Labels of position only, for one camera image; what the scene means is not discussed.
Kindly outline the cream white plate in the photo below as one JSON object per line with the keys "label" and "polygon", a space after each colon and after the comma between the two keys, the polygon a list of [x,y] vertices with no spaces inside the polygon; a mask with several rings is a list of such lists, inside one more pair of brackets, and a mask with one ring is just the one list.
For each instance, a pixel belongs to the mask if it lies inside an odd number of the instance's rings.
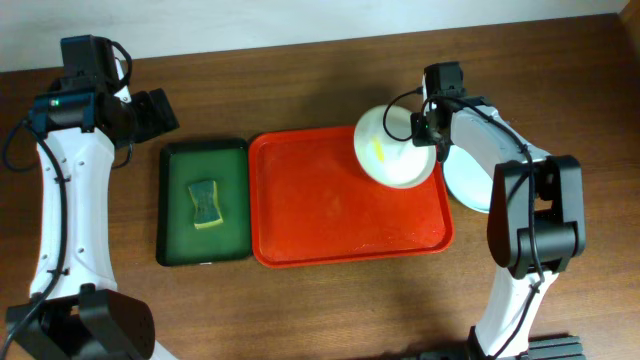
{"label": "cream white plate", "polygon": [[409,189],[421,185],[435,168],[436,147],[392,139],[383,127],[385,110],[385,105],[373,107],[357,122],[353,143],[358,163],[384,186]]}

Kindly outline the light blue plate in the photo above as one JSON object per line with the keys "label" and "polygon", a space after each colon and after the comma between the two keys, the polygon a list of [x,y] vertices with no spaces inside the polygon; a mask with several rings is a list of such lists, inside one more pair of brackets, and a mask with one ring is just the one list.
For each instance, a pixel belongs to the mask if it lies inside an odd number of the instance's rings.
{"label": "light blue plate", "polygon": [[488,214],[495,165],[483,158],[476,160],[466,150],[452,145],[443,165],[448,191],[467,208]]}

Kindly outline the yellow green sponge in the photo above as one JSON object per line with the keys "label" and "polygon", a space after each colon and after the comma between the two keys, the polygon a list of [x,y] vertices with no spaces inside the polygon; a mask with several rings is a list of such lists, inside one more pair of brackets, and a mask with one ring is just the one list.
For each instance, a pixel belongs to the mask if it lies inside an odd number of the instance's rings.
{"label": "yellow green sponge", "polygon": [[211,228],[224,222],[215,180],[192,183],[188,186],[188,191],[194,205],[194,227],[197,230]]}

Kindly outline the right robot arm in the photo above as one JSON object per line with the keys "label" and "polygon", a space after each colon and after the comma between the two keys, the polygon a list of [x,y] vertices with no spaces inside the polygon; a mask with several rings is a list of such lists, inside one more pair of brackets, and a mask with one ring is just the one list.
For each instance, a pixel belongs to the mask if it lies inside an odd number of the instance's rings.
{"label": "right robot arm", "polygon": [[497,265],[488,305],[465,342],[426,359],[581,359],[572,335],[531,339],[530,329],[559,274],[586,247],[582,171],[519,135],[482,96],[468,95],[456,62],[425,67],[424,102],[412,114],[412,142],[433,145],[450,165],[452,147],[490,177],[487,241]]}

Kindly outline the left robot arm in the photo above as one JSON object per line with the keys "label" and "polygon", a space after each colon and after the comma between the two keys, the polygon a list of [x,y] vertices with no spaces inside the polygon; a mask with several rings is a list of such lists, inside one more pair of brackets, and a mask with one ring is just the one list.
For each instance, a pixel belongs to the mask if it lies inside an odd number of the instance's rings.
{"label": "left robot arm", "polygon": [[166,359],[149,306],[118,290],[108,187],[119,148],[178,121],[164,91],[129,91],[133,62],[118,42],[82,35],[60,46],[63,75],[20,122],[42,170],[42,228],[29,300],[6,313],[6,344],[36,359]]}

